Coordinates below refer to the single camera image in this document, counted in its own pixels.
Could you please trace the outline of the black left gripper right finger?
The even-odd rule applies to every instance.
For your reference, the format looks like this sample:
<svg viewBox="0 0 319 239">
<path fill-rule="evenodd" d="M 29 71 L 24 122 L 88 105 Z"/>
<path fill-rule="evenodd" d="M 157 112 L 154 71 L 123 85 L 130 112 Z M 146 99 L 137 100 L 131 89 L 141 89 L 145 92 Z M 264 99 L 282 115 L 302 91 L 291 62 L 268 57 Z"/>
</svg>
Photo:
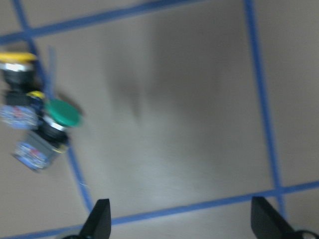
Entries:
<svg viewBox="0 0 319 239">
<path fill-rule="evenodd" d="M 257 239 L 288 239 L 296 232 L 266 198 L 261 196 L 252 197 L 250 225 Z"/>
</svg>

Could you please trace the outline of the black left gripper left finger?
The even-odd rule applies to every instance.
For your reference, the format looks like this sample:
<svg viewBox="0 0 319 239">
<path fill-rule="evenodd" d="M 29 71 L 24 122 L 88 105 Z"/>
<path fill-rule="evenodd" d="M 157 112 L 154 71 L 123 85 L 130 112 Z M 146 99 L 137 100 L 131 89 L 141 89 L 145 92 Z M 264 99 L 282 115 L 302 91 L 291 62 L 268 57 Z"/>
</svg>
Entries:
<svg viewBox="0 0 319 239">
<path fill-rule="evenodd" d="M 111 210 L 109 199 L 99 199 L 80 233 L 80 239 L 108 239 L 111 234 Z"/>
</svg>

